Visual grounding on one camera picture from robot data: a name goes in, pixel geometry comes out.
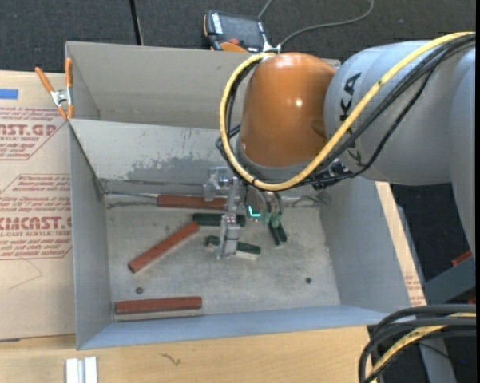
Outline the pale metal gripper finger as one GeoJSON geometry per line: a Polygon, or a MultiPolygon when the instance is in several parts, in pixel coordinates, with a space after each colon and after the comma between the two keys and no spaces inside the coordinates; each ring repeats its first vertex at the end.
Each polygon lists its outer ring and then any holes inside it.
{"type": "Polygon", "coordinates": [[[240,224],[235,215],[229,220],[229,254],[234,255],[237,250],[237,243],[240,235],[240,224]]]}
{"type": "Polygon", "coordinates": [[[216,249],[218,259],[228,257],[228,215],[222,215],[220,221],[220,244],[216,249]]]}

